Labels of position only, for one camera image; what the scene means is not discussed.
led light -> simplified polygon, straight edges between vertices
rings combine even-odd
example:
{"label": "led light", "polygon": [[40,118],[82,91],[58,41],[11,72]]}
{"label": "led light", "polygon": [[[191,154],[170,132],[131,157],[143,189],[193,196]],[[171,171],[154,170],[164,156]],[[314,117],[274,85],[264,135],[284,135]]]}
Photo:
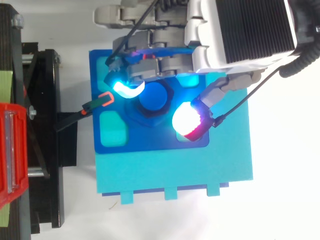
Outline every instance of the led light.
{"label": "led light", "polygon": [[192,133],[200,124],[201,117],[189,101],[182,103],[172,118],[173,128],[182,136]]}
{"label": "led light", "polygon": [[145,89],[145,82],[141,83],[136,88],[130,88],[124,85],[121,81],[117,81],[113,85],[113,90],[125,99],[132,99],[138,96]]}

white surface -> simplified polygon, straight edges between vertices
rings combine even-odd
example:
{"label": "white surface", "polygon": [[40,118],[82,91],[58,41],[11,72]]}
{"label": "white surface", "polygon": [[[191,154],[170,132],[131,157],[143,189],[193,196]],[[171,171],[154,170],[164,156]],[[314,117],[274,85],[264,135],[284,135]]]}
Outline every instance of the white surface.
{"label": "white surface", "polygon": [[[96,27],[107,0],[11,0],[24,15],[23,41],[62,57],[63,111],[91,98],[89,50],[107,49],[126,30]],[[205,190],[138,194],[135,204],[96,194],[92,119],[79,122],[78,166],[63,170],[65,223],[40,226],[32,240],[319,240],[319,62],[274,77],[249,101],[254,180],[231,183],[220,197]]]}

turquoise plastic base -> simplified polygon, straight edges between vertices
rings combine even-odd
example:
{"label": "turquoise plastic base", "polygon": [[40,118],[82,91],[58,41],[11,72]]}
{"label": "turquoise plastic base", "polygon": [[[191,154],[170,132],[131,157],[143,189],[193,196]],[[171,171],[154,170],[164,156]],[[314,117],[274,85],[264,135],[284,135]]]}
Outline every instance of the turquoise plastic base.
{"label": "turquoise plastic base", "polygon": [[[216,80],[207,76],[207,84]],[[247,95],[228,93],[212,112],[226,113]],[[218,128],[209,131],[207,147],[97,154],[98,193],[120,192],[121,203],[134,201],[134,190],[164,188],[166,200],[177,199],[178,186],[207,185],[208,196],[220,195],[220,183],[253,179],[248,105],[245,103]]]}

blue cap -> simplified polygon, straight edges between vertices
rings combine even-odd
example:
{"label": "blue cap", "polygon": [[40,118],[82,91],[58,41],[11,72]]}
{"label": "blue cap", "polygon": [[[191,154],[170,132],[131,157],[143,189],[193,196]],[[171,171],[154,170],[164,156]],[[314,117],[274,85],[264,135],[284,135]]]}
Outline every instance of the blue cap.
{"label": "blue cap", "polygon": [[164,107],[168,100],[166,88],[159,82],[150,82],[145,85],[139,95],[141,105],[149,111],[158,111]]}

black wire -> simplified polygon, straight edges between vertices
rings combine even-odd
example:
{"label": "black wire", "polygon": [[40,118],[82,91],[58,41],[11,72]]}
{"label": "black wire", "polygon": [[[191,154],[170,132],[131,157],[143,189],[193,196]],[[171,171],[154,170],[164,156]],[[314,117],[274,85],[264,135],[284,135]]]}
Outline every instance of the black wire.
{"label": "black wire", "polygon": [[223,114],[215,119],[215,123],[213,124],[214,127],[219,126],[226,117],[228,117],[230,114],[232,114],[235,110],[237,110],[239,107],[241,107],[242,104],[244,104],[253,94],[256,93],[270,78],[272,78],[279,70],[282,68],[282,66],[278,67],[276,70],[274,70],[272,73],[270,73],[255,89],[253,89],[244,99],[242,99],[237,105],[235,105],[230,111],[228,111],[226,114]]}
{"label": "black wire", "polygon": [[152,4],[148,7],[148,9],[144,12],[142,17],[139,19],[139,21],[134,25],[134,27],[131,29],[131,31],[127,34],[127,36],[124,37],[120,45],[114,50],[114,52],[107,58],[105,61],[105,64],[109,66],[114,58],[118,55],[120,50],[123,48],[123,46],[128,42],[128,40],[132,37],[132,35],[135,33],[135,31],[140,27],[140,25],[143,23],[143,21],[146,19],[146,17],[149,15],[151,10],[158,4],[160,0],[154,0]]}

